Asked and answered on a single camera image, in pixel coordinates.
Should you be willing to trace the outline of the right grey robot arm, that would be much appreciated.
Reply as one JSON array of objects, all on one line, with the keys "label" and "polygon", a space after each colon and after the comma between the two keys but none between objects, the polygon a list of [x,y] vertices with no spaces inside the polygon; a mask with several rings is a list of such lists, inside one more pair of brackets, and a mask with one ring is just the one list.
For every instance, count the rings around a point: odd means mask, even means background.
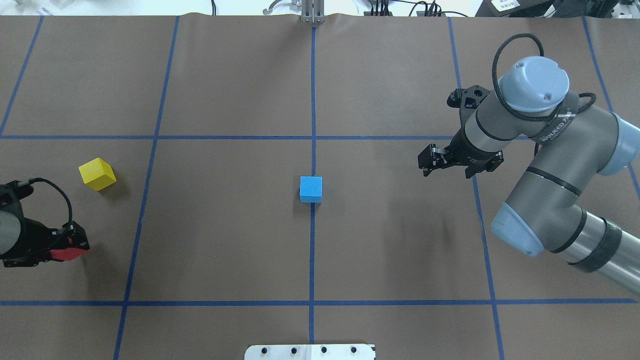
[{"label": "right grey robot arm", "polygon": [[539,146],[494,217],[491,232],[526,256],[560,255],[576,271],[598,274],[639,294],[639,239],[578,205],[597,175],[624,170],[639,155],[639,129],[590,105],[569,76],[542,55],[517,61],[490,88],[457,88],[447,104],[461,127],[450,144],[417,157],[424,176],[463,166],[471,178],[502,164],[519,136]]}]

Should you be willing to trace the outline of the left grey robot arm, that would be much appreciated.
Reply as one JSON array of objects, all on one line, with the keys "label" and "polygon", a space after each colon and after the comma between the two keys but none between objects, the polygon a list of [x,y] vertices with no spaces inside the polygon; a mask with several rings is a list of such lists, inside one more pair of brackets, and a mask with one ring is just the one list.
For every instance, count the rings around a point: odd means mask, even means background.
[{"label": "left grey robot arm", "polygon": [[71,261],[89,250],[86,232],[75,221],[63,228],[49,228],[34,219],[1,212],[0,258],[4,268]]}]

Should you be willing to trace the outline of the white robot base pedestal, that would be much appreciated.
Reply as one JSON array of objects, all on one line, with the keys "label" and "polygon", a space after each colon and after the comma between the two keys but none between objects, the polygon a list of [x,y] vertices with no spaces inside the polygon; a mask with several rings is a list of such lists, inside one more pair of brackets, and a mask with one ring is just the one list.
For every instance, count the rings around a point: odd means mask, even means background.
[{"label": "white robot base pedestal", "polygon": [[373,344],[259,344],[249,346],[245,360],[376,360]]}]

